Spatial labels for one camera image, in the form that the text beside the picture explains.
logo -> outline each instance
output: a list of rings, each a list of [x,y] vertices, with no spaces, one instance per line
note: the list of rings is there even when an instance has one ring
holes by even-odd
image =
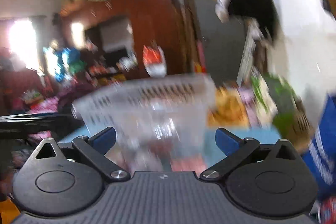
[[[167,179],[168,178],[168,175],[164,174],[164,175],[161,175],[159,176],[160,179]]]

wooden cabinet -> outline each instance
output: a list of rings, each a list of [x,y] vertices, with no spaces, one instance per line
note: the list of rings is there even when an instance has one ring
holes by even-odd
[[[126,15],[133,28],[134,49],[139,68],[142,63],[143,46],[151,46],[153,40],[161,46],[166,57],[168,74],[183,73],[183,58],[180,37],[175,17],[174,0],[109,0],[88,1],[83,7],[64,17],[64,34],[70,45],[69,24],[80,22],[84,29],[92,28],[115,16]]]

blue bag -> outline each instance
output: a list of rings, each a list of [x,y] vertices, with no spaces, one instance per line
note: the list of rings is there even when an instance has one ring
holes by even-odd
[[[302,156],[319,186],[318,199],[336,193],[336,95],[328,96],[325,111],[309,151]]]

silver screw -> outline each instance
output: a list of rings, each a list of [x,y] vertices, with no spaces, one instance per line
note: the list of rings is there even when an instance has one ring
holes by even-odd
[[[123,179],[127,176],[127,173],[123,170],[113,171],[111,177],[114,179]]]
[[[216,179],[219,177],[219,173],[217,171],[214,170],[205,170],[202,173],[202,177],[206,178],[206,179]]]

bright window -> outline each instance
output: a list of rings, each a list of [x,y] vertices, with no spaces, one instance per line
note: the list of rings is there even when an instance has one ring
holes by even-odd
[[[29,20],[15,21],[9,32],[11,50],[26,64],[26,68],[39,70],[36,33]]]

